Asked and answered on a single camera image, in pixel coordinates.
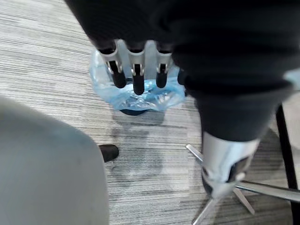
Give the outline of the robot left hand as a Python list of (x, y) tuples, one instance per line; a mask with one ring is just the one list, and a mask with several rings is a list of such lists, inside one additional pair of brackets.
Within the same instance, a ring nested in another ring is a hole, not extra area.
[(202, 180), (214, 198), (244, 178), (257, 145), (300, 66), (297, 0), (68, 0), (92, 44), (121, 39), (130, 51), (154, 40), (171, 52), (195, 98), (202, 128)]

